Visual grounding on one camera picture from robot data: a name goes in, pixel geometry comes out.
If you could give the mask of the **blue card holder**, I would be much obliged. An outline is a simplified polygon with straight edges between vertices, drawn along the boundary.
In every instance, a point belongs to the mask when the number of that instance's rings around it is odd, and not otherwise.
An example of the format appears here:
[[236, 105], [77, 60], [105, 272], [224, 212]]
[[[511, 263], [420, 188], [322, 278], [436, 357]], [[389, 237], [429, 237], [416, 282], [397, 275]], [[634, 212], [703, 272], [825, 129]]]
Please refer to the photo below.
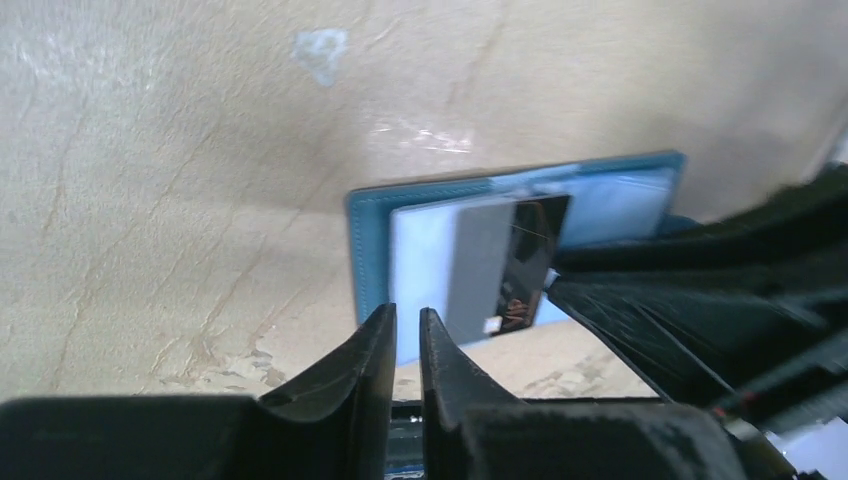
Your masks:
[[[357, 318], [394, 304], [396, 362], [416, 362], [420, 311], [434, 309], [441, 320], [446, 313], [463, 209], [499, 198], [570, 195], [553, 258], [576, 247], [653, 239], [689, 225], [668, 213], [685, 162], [681, 153], [667, 151], [352, 191], [347, 206]], [[564, 319], [546, 295], [552, 261], [532, 326]]]

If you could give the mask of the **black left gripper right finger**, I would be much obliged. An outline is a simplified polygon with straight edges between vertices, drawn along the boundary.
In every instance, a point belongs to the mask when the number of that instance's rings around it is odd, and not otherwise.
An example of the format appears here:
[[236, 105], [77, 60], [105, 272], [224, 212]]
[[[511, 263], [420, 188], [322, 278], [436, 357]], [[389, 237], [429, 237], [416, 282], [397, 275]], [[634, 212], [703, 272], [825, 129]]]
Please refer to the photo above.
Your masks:
[[429, 479], [743, 479], [710, 414], [657, 402], [528, 403], [420, 312], [424, 472]]

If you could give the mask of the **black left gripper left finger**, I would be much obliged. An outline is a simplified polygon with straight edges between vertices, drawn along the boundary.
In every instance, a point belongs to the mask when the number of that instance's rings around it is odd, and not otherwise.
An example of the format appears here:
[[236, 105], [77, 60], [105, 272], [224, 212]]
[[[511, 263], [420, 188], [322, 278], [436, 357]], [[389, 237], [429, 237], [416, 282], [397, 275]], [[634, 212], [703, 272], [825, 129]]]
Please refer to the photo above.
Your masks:
[[5, 479], [379, 479], [396, 310], [266, 394], [22, 398], [1, 407]]

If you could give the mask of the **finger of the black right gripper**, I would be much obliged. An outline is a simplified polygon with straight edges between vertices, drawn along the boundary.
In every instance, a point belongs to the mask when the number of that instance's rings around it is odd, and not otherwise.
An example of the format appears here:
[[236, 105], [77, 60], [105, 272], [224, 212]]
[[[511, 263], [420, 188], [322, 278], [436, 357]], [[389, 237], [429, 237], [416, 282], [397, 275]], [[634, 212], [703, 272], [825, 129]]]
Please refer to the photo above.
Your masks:
[[556, 263], [549, 300], [661, 397], [753, 424], [847, 411], [847, 169], [728, 219]]

